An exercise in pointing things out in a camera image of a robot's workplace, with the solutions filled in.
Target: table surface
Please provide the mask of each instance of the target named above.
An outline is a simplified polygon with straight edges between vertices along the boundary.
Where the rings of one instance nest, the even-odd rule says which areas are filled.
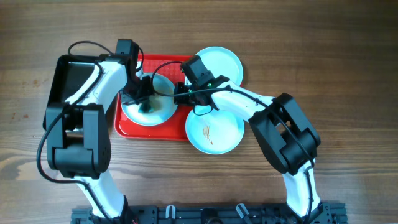
[[[147,53],[232,50],[245,88],[290,93],[319,132],[322,200],[345,203],[350,223],[398,222],[396,2],[1,2],[0,223],[68,223],[72,208],[88,205],[76,185],[41,178],[35,155],[59,56],[78,40],[115,49],[118,38]],[[85,45],[74,52],[101,51]],[[113,116],[110,170],[131,205],[285,201],[282,176],[247,125],[236,149],[211,156],[189,142],[123,139]]]

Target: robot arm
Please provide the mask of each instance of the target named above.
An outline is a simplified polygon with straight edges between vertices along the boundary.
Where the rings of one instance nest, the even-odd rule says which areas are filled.
[[[65,91],[70,86],[53,86],[46,109],[44,127],[47,129],[64,109],[65,103],[76,102],[101,75],[85,98],[51,129],[47,139],[47,160],[50,168],[59,170],[64,177],[71,180],[88,184],[92,194],[85,186],[78,186],[91,203],[94,217],[102,218],[99,220],[101,223],[106,223],[107,220],[95,200],[102,206],[105,215],[115,223],[131,223],[132,220],[127,200],[116,187],[108,170],[111,144],[104,114],[119,92],[123,103],[137,104],[152,94],[149,79],[140,80],[136,76],[137,56],[137,44],[131,40],[118,40],[114,55],[95,57],[98,65],[79,61],[82,57],[61,57],[54,80],[74,79],[68,75],[76,77],[77,73],[88,78],[82,84],[75,83],[81,87],[65,101],[55,100],[68,94]],[[87,75],[87,68],[92,68],[91,75]]]
[[[296,135],[315,162],[320,138],[296,101],[286,93],[277,98],[261,96],[225,78],[214,78],[197,55],[184,62],[182,68],[194,90],[215,87],[228,89],[228,91],[216,91],[211,94],[193,95],[190,101],[196,105],[209,105],[216,110],[230,111],[247,121],[251,125],[264,156],[283,175],[287,191],[287,205],[298,216],[304,217],[308,211],[309,189],[311,189],[313,199],[311,212],[314,211],[320,203],[320,198],[315,188],[313,169],[308,170],[311,187],[308,186],[305,175],[305,171],[311,166],[310,161],[287,131],[280,133],[277,130],[276,127],[280,123],[274,116],[279,115],[283,122],[290,122],[290,132]],[[268,109],[253,99],[265,103]]]
[[[245,90],[244,88],[241,88],[237,86],[235,83],[232,81],[224,82],[218,88],[224,88],[226,86],[230,86],[234,90],[239,90],[243,91],[259,100],[261,100],[263,103],[267,105],[271,105],[273,103],[274,97],[271,96],[261,96],[256,93],[250,92],[248,90]],[[234,113],[236,116],[242,118],[243,120],[251,123],[251,119],[254,117],[255,113],[260,113],[261,111],[265,110],[265,107],[261,106],[258,103],[253,102],[251,99],[248,97],[236,93],[236,92],[230,92],[230,91],[219,91],[216,93],[211,94],[211,98],[215,104],[215,106],[219,110],[225,110],[225,111],[230,111]],[[270,126],[275,126],[272,124],[270,120],[262,120],[262,122],[268,122]],[[263,141],[263,137],[261,134],[256,135],[257,140],[259,143]],[[264,155],[267,157],[267,159],[272,162],[276,159],[271,157],[269,155],[269,148],[265,149],[265,146],[262,146],[262,150]],[[309,196],[309,191],[308,191],[308,182],[306,179],[306,176],[304,175],[305,169],[310,166],[310,162],[306,162],[305,164],[301,165],[300,168],[298,168],[298,171],[296,174],[292,175],[289,172],[282,173],[284,181],[285,181],[285,186],[286,186],[286,191],[287,191],[287,205],[295,212],[298,216],[304,217],[307,214],[308,210],[308,198]],[[312,194],[313,194],[313,204],[312,204],[312,210],[317,208],[317,205],[320,203],[320,198],[317,195],[317,191],[315,188],[315,179],[313,176],[313,169],[309,170],[310,174],[310,179],[311,179],[311,185],[312,185]]]

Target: light blue plate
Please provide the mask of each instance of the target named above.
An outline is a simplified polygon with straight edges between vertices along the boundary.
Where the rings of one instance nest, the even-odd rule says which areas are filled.
[[[224,47],[208,47],[197,53],[203,64],[210,70],[214,77],[224,75],[238,86],[242,84],[243,67],[241,61],[232,51]]]
[[[151,73],[145,73],[142,77],[152,75]],[[156,74],[154,77],[154,87],[159,93],[172,94],[174,92],[173,83],[163,75]],[[177,105],[174,104],[173,97],[159,96],[154,94],[149,97],[150,105],[153,111],[150,113],[140,112],[139,105],[124,105],[122,104],[122,110],[124,114],[134,123],[142,126],[155,126],[162,124],[173,116],[177,110]]]
[[[207,106],[196,106],[197,114],[209,112]],[[207,154],[223,154],[234,149],[242,140],[244,121],[228,111],[213,110],[203,116],[191,111],[185,131],[195,148]]]

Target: food residue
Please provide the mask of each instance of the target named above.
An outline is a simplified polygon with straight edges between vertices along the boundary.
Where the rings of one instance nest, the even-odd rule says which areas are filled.
[[[210,128],[209,128],[208,125],[206,125],[206,126],[203,128],[203,135],[204,135],[204,137],[206,138],[207,144],[209,144],[209,142],[210,142],[210,144],[213,144],[213,141],[212,141],[211,138],[210,138]]]
[[[33,80],[33,87],[39,87],[40,83],[37,80]]]

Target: black cable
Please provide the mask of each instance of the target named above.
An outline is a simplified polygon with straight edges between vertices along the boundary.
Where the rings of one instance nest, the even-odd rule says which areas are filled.
[[[307,214],[306,214],[305,219],[304,219],[304,224],[307,224],[307,222],[309,222],[309,218],[310,218],[310,215],[311,215],[312,202],[313,202],[312,186],[311,186],[310,174],[309,174],[308,171],[309,171],[310,169],[313,169],[313,168],[315,167],[315,164],[314,164],[312,158],[310,157],[310,155],[308,154],[308,152],[305,150],[303,144],[299,141],[299,139],[297,139],[296,135],[294,135],[294,133],[289,129],[289,127],[288,127],[287,124],[282,120],[282,118],[281,118],[276,112],[274,112],[273,110],[270,110],[270,109],[269,109],[269,106],[266,105],[266,104],[265,104],[264,102],[262,102],[261,100],[259,100],[258,98],[255,98],[255,97],[253,97],[253,96],[251,96],[251,95],[249,95],[249,94],[247,94],[247,93],[245,93],[245,92],[243,92],[243,91],[232,89],[230,86],[229,86],[229,88],[228,88],[228,86],[227,86],[227,87],[225,87],[225,88],[214,88],[214,89],[205,89],[205,90],[195,90],[195,91],[191,91],[191,92],[188,92],[188,93],[179,93],[179,94],[164,94],[164,93],[159,93],[159,92],[156,91],[155,88],[154,88],[154,77],[155,77],[155,75],[156,75],[156,73],[157,73],[157,71],[158,71],[159,69],[161,69],[162,67],[164,67],[164,66],[166,66],[166,65],[172,64],[172,63],[182,63],[182,62],[179,62],[179,61],[166,62],[166,63],[162,64],[161,66],[157,67],[156,70],[153,72],[153,74],[152,74],[152,76],[151,76],[151,79],[150,79],[150,82],[151,82],[152,88],[153,88],[153,90],[154,90],[154,92],[155,92],[156,94],[158,94],[158,95],[160,95],[160,96],[187,96],[187,95],[192,95],[192,94],[195,94],[195,93],[202,93],[202,92],[213,92],[213,93],[216,93],[216,92],[218,92],[218,91],[230,91],[230,92],[235,92],[235,93],[239,93],[239,94],[241,94],[241,95],[244,95],[244,96],[248,97],[249,99],[253,100],[254,102],[260,104],[260,105],[263,106],[263,107],[265,107],[265,109],[268,110],[268,111],[279,121],[279,123],[281,123],[281,124],[283,125],[283,127],[286,129],[286,131],[289,133],[289,135],[293,138],[293,140],[295,141],[295,143],[299,146],[299,148],[300,148],[301,151],[303,152],[304,156],[305,156],[305,157],[310,161],[310,163],[311,163],[311,166],[308,167],[308,168],[305,170],[305,172],[304,172],[304,175],[307,177],[308,189],[309,189],[309,191],[310,191],[310,198],[308,199],[308,200],[309,200],[308,211],[307,211]]]
[[[92,41],[79,41],[76,42],[74,44],[72,44],[69,48],[68,48],[68,54],[78,58],[79,60],[83,60],[89,63],[94,63],[96,66],[98,66],[99,68],[99,74],[96,77],[95,81],[87,88],[87,90],[81,94],[79,96],[79,98],[73,102],[71,105],[65,105],[65,107],[63,108],[62,112],[51,122],[51,124],[48,126],[48,128],[46,129],[46,131],[44,132],[44,135],[42,137],[42,139],[40,140],[39,146],[37,148],[37,155],[36,155],[36,164],[37,164],[37,169],[39,170],[39,173],[41,174],[42,177],[44,177],[45,179],[47,179],[50,182],[56,183],[56,184],[81,184],[85,187],[85,189],[88,191],[88,193],[90,194],[91,198],[93,199],[95,205],[98,207],[98,209],[100,210],[100,212],[103,214],[103,216],[105,217],[105,219],[107,219],[107,221],[109,221],[110,223],[113,223],[112,219],[110,219],[110,217],[108,216],[108,214],[106,214],[106,212],[104,211],[103,207],[101,206],[100,202],[98,201],[98,199],[95,197],[92,189],[90,188],[90,185],[80,181],[80,180],[57,180],[57,179],[53,179],[51,177],[49,177],[43,170],[42,167],[42,163],[41,163],[41,157],[42,157],[42,150],[43,150],[43,146],[44,146],[44,142],[45,140],[48,138],[51,130],[54,128],[54,126],[56,125],[56,123],[70,110],[72,110],[82,99],[84,99],[87,94],[94,88],[94,86],[99,82],[99,80],[102,77],[103,72],[103,68],[102,66],[98,63],[98,62],[94,62],[91,60],[88,60],[87,58],[83,58],[83,57],[77,57],[75,55],[72,55],[70,53],[70,50],[72,49],[73,46],[77,45],[77,44],[82,44],[82,43],[87,43],[87,44],[95,44],[97,46],[102,47],[103,49],[105,49],[106,51],[108,51],[110,54],[113,54],[109,49],[107,49],[106,47],[102,46],[101,44],[98,44],[96,42],[92,42]]]
[[[203,113],[203,114],[197,114],[196,111],[195,111],[195,106],[193,106],[192,111],[193,111],[193,113],[194,113],[196,116],[204,116],[204,115],[206,115],[206,114],[208,114],[208,113],[211,113],[211,112],[213,111],[213,109],[211,109],[209,112],[206,112],[206,113]]]
[[[99,44],[99,43],[97,43],[97,42],[93,42],[93,41],[90,41],[90,40],[82,40],[82,41],[75,42],[75,43],[71,44],[71,46],[69,46],[69,48],[68,48],[68,55],[73,55],[72,53],[70,53],[70,50],[71,50],[74,46],[76,46],[76,45],[78,45],[78,44],[94,44],[94,45],[97,45],[98,47],[101,47],[102,49],[106,50],[109,54],[111,54],[111,55],[113,54],[113,52],[110,51],[110,49],[106,48],[106,47],[103,46],[102,44]]]
[[[141,58],[142,58],[142,60],[141,60],[141,65],[140,65],[138,68],[136,68],[136,72],[138,72],[139,70],[141,70],[141,69],[142,69],[142,65],[144,64],[144,51],[142,51],[142,48],[140,48],[140,47],[138,47],[138,49],[141,51]]]
[[[311,216],[311,211],[312,211],[313,195],[312,195],[312,185],[311,185],[311,179],[310,179],[310,169],[312,169],[312,168],[313,167],[307,167],[304,172],[304,175],[307,178],[308,190],[310,191],[310,198],[309,198],[310,203],[308,205],[307,214],[304,219],[304,224],[310,223],[310,216]]]

